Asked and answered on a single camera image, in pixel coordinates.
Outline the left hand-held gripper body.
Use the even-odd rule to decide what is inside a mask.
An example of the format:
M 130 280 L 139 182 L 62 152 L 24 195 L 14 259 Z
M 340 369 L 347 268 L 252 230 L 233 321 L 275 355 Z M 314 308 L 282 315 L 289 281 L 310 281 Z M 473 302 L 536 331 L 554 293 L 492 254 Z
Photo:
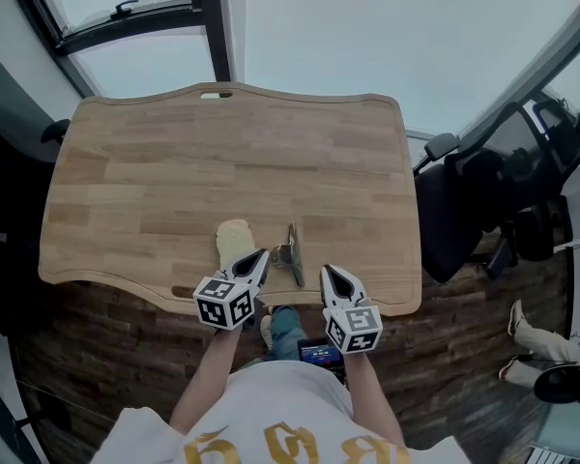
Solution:
M 193 293 L 199 321 L 218 330 L 240 328 L 254 315 L 260 289 L 250 284 L 249 277 L 227 278 L 220 270 L 205 276 Z

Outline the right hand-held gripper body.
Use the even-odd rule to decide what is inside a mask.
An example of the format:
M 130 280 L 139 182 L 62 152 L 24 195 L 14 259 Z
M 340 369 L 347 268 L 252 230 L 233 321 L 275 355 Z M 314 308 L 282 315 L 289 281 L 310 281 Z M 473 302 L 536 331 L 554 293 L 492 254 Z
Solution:
M 322 295 L 325 334 L 342 355 L 375 349 L 383 331 L 379 308 L 365 295 L 356 301 Z

